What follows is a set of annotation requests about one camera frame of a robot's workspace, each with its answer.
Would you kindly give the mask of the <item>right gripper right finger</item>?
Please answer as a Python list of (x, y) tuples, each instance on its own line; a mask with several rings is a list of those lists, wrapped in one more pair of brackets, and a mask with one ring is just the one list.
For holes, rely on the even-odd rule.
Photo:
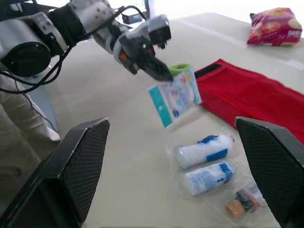
[(282, 228), (304, 226), (304, 146), (286, 128), (237, 117), (251, 174)]

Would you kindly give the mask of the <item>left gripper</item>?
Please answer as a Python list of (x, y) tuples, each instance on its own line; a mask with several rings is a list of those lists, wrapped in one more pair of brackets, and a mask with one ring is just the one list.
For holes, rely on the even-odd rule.
[(149, 75), (157, 74), (152, 42), (144, 37), (128, 38), (126, 35), (123, 35), (119, 42), (122, 49), (118, 57), (129, 72), (136, 75), (141, 69)]

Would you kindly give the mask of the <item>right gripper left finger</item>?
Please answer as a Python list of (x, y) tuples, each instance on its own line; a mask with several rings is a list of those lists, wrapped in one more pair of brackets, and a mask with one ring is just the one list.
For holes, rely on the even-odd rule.
[(98, 185), (108, 118), (71, 128), (0, 218), (2, 228), (80, 228)]

